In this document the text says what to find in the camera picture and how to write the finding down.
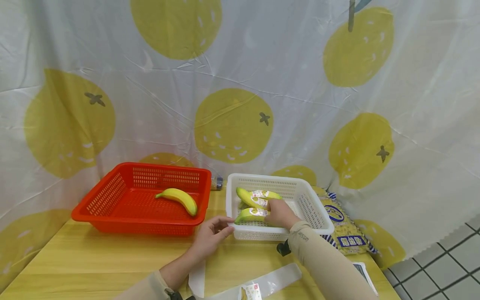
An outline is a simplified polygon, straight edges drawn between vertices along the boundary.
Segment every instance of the basket rim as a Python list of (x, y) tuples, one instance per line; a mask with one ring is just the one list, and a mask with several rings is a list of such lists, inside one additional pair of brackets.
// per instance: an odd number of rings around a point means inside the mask
[[(246, 173), (232, 173), (228, 176), (227, 180), (227, 196), (225, 197), (225, 210), (227, 212), (228, 217), (233, 217), (232, 216), (232, 179), (234, 177), (238, 176), (247, 176), (250, 178), (255, 178), (255, 179), (263, 179), (263, 180), (285, 180), (288, 179), (289, 181), (296, 181), (299, 183), (302, 183), (308, 190), (309, 193), (314, 196), (314, 201), (315, 203), (320, 207), (320, 213), (322, 215), (322, 218), (326, 221), (326, 228), (323, 229), (316, 229), (312, 228), (313, 231), (319, 235), (331, 235), (335, 231), (335, 227), (332, 223), (332, 220), (330, 220), (330, 216), (326, 212), (322, 202), (320, 201), (320, 198), (318, 198), (317, 194), (313, 190), (312, 186), (306, 181), (301, 178), (293, 178), (293, 177), (281, 177), (281, 176), (270, 176), (270, 175), (258, 175), (258, 174), (246, 174)], [(252, 233), (265, 233), (265, 234), (289, 234), (290, 231), (286, 230), (285, 228), (278, 228), (278, 227), (263, 227), (263, 226), (251, 226), (251, 225), (237, 225), (234, 223), (229, 224), (229, 226), (232, 226), (235, 228), (235, 230), (238, 230), (241, 233), (243, 232), (252, 232)]]
[(108, 172), (77, 204), (77, 206), (72, 210), (71, 217), (74, 221), (77, 222), (109, 222), (109, 223), (126, 223), (126, 224), (154, 224), (154, 225), (185, 225), (185, 226), (198, 226), (205, 220), (206, 211), (208, 208), (208, 203), (210, 200), (210, 185), (205, 185), (205, 192), (202, 195), (202, 202), (205, 205), (202, 206), (201, 210), (197, 211), (197, 215), (193, 219), (144, 219), (137, 217), (115, 217), (115, 216), (93, 216), (93, 215), (84, 215), (80, 211), (90, 203), (91, 198), (95, 195), (99, 189), (103, 187), (110, 179), (112, 179), (123, 166), (149, 166), (155, 168), (174, 168), (174, 169), (184, 169), (184, 170), (195, 170), (205, 173), (207, 177), (207, 182), (211, 181), (212, 172), (204, 168), (191, 168), (191, 167), (179, 167), (179, 166), (169, 166), (169, 165), (158, 165), (158, 164), (147, 164), (139, 162), (123, 162), (116, 165), (110, 172)]

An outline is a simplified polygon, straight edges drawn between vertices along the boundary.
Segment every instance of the printed label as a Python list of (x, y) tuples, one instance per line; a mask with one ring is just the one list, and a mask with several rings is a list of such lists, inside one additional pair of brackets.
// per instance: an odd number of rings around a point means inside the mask
[(359, 235), (337, 237), (337, 240), (342, 247), (363, 246), (366, 244)]
[(260, 287), (257, 283), (240, 286), (238, 300), (262, 300)]
[(267, 204), (268, 204), (268, 201), (267, 200), (264, 200), (264, 199), (260, 199), (260, 198), (257, 198), (257, 197), (253, 197), (252, 196), (252, 201), (257, 203), (258, 205), (260, 205), (261, 207), (264, 207), (266, 208), (267, 207)]
[(252, 192), (252, 196), (257, 198), (266, 198), (268, 197), (269, 193), (269, 191), (256, 190)]
[(267, 216), (267, 211), (260, 208), (250, 208), (250, 214), (253, 216)]

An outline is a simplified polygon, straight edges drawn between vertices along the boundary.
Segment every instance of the red plastic basket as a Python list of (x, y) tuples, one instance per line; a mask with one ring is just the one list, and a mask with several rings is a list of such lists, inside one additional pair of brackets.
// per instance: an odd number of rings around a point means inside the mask
[[(72, 219), (90, 222), (102, 232), (189, 236), (205, 219), (211, 177), (206, 169), (122, 163), (83, 198)], [(155, 199), (168, 188), (190, 194), (197, 215), (190, 216), (175, 201)]]

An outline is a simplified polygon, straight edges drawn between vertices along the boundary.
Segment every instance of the phone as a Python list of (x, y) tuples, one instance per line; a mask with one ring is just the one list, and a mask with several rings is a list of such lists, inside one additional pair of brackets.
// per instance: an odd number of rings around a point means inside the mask
[(370, 276), (367, 273), (367, 267), (365, 266), (364, 263), (353, 263), (354, 267), (360, 272), (360, 274), (365, 278), (365, 280), (368, 282), (370, 287), (373, 289), (375, 295), (378, 296), (377, 289), (373, 286), (373, 282), (370, 279)]

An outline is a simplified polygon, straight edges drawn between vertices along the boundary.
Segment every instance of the yellow circle pattern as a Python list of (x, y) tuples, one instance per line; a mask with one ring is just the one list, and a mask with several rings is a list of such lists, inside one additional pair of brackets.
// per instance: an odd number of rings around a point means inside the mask
[(0, 232), (0, 292), (69, 218), (70, 210), (48, 210), (21, 217)]
[(69, 178), (96, 165), (95, 157), (115, 132), (107, 94), (74, 74), (45, 69), (45, 84), (24, 119), (27, 145), (50, 173)]
[(178, 156), (172, 153), (158, 152), (146, 156), (140, 160), (141, 163), (146, 164), (157, 164), (157, 165), (166, 165), (166, 166), (178, 166), (178, 167), (190, 167), (193, 168), (194, 165), (191, 161), (184, 158), (183, 156)]
[(145, 41), (174, 60), (204, 53), (222, 23), (220, 0), (131, 0), (130, 6)]
[(317, 185), (317, 176), (310, 168), (306, 166), (293, 165), (280, 169), (272, 173), (272, 176), (300, 178), (307, 181), (310, 185)]
[(406, 254), (402, 245), (380, 225), (369, 220), (358, 219), (353, 222), (378, 250), (379, 253), (373, 255), (373, 258), (382, 270), (405, 259)]
[(394, 151), (387, 119), (374, 113), (361, 113), (336, 133), (328, 159), (338, 173), (341, 186), (361, 189), (382, 172)]
[(206, 156), (241, 164), (256, 158), (266, 147), (274, 117), (256, 94), (227, 88), (210, 94), (195, 116), (195, 144)]
[(341, 25), (324, 49), (324, 70), (328, 81), (350, 87), (367, 83), (387, 60), (394, 39), (393, 14), (372, 7), (355, 14), (353, 31)]

